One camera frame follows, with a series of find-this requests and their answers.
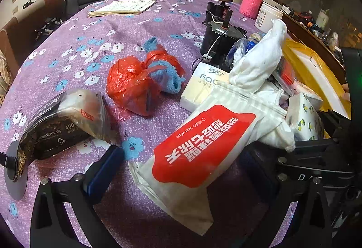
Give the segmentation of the lemon print tissue pack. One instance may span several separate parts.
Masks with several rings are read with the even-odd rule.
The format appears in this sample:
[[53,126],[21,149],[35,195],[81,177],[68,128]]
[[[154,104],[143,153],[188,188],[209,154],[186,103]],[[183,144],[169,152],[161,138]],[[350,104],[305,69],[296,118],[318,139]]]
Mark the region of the lemon print tissue pack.
[[295,141],[323,139],[324,128],[321,118],[303,93],[290,97],[285,119]]

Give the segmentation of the black wet wipe pack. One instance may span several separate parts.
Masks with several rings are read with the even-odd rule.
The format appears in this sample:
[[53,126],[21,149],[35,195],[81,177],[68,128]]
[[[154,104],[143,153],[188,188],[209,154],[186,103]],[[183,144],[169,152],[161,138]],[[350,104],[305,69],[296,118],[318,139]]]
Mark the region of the black wet wipe pack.
[[27,123],[17,148],[17,169],[10,178],[19,180],[33,161],[48,159],[89,137],[111,143],[110,120],[101,93],[89,89],[60,93]]

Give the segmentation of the white cloth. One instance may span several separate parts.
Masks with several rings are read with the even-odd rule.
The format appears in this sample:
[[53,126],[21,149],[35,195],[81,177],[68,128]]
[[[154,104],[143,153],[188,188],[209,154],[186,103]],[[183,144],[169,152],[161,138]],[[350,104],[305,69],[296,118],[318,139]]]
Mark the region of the white cloth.
[[234,65],[229,83],[252,93],[258,91],[280,62],[286,35],[284,21],[272,20],[272,28]]

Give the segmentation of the red white wet wipe pack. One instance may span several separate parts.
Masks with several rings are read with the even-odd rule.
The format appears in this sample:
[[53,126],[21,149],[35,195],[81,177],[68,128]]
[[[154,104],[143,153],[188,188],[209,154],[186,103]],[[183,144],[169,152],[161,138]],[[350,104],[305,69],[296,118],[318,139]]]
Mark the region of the red white wet wipe pack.
[[130,163],[134,183],[158,207],[204,235],[214,220],[206,188],[259,140],[291,152],[294,135],[279,105],[283,90],[263,84],[251,93],[218,83],[145,163]]

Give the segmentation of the cream facial tissue pack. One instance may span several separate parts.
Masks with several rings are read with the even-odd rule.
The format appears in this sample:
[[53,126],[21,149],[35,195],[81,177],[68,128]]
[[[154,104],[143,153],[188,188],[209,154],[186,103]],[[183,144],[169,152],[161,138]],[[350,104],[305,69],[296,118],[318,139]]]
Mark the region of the cream facial tissue pack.
[[206,63],[200,63],[180,99],[180,107],[193,112],[211,93],[217,82],[228,82],[229,73]]

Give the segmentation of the red plastic bag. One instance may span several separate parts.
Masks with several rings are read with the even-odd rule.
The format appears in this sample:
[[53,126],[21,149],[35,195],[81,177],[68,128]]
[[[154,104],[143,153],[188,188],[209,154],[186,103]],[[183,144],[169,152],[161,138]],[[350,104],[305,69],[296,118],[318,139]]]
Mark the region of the red plastic bag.
[[152,69],[135,56],[117,60],[107,76],[107,94],[115,104],[137,115],[152,115],[161,89],[150,77]]

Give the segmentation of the blue towel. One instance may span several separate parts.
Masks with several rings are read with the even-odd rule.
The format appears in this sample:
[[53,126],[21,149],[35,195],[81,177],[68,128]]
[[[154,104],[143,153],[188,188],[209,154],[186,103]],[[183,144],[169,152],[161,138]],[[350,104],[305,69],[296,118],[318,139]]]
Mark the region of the blue towel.
[[156,37],[148,39],[143,45],[146,51],[145,66],[153,71],[150,77],[159,85],[161,91],[177,94],[185,82],[185,70],[177,58],[169,54]]

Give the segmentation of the yellow cardboard box lid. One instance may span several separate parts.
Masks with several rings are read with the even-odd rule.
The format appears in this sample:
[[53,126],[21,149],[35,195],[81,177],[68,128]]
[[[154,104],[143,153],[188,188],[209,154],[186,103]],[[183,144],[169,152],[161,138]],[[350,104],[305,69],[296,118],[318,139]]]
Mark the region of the yellow cardboard box lid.
[[321,110],[335,111],[351,118],[351,104],[343,99],[342,85],[322,58],[309,47],[286,39],[283,56],[291,64],[297,80],[312,89],[323,100]]

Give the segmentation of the white plastic jar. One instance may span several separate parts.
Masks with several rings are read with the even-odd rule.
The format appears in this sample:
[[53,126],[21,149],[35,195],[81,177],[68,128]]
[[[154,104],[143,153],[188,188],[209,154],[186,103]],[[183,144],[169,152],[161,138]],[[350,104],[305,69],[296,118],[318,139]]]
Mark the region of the white plastic jar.
[[267,3],[262,3],[257,18],[255,19],[255,27],[267,33],[273,26],[274,19],[282,19],[283,12],[277,9],[275,6]]

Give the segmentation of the black electric motor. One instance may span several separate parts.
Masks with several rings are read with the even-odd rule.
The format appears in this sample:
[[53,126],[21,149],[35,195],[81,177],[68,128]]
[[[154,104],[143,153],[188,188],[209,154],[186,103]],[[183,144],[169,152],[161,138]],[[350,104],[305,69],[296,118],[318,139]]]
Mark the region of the black electric motor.
[[247,31],[229,23],[231,10],[227,10],[225,19],[214,16],[211,9],[206,11],[203,24],[206,26],[204,39],[200,48],[202,60],[223,71],[230,72],[231,64],[227,64],[227,55],[233,45],[246,38]]

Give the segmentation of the pink sleeved thermos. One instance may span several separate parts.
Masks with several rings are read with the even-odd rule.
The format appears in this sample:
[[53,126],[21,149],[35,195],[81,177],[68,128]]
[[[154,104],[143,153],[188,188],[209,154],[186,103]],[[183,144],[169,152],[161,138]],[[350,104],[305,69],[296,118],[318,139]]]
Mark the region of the pink sleeved thermos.
[[239,11],[248,18],[256,19],[262,3],[263,0],[241,0]]

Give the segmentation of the dark bottle with cork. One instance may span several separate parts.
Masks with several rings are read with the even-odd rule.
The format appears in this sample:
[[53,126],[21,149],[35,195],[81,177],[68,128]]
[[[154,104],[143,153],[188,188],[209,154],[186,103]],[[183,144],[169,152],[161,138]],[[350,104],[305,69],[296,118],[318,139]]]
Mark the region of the dark bottle with cork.
[[217,0],[220,2],[220,4],[215,4],[213,2],[208,2],[207,3],[207,9],[205,12],[205,21],[206,22],[211,22],[211,21],[215,21],[215,22],[223,22],[227,11],[229,10],[229,5],[228,3],[231,0]]

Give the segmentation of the paper notebook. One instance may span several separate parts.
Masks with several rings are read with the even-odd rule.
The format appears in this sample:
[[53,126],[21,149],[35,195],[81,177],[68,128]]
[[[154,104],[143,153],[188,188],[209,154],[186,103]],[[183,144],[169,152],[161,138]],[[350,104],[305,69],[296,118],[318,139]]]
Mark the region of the paper notebook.
[[133,16],[140,15],[150,7],[152,7],[157,0],[120,0],[113,1],[107,6],[103,6],[95,11],[89,11],[88,17],[101,17],[106,15],[115,16]]

